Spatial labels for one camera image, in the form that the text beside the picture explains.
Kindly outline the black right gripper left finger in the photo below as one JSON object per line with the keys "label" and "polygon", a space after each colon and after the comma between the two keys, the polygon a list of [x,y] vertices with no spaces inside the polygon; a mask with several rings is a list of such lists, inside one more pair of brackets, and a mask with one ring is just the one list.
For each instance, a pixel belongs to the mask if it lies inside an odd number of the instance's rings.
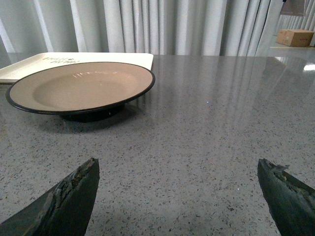
{"label": "black right gripper left finger", "polygon": [[99,183],[98,159],[91,158],[30,205],[0,225],[2,236],[83,236]]}

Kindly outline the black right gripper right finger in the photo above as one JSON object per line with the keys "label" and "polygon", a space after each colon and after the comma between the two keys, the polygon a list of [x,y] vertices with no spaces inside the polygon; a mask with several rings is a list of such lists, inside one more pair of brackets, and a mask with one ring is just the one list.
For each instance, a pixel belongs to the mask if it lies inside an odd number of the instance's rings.
{"label": "black right gripper right finger", "polygon": [[270,214],[283,236],[315,234],[315,190],[285,171],[288,166],[259,159],[257,176]]}

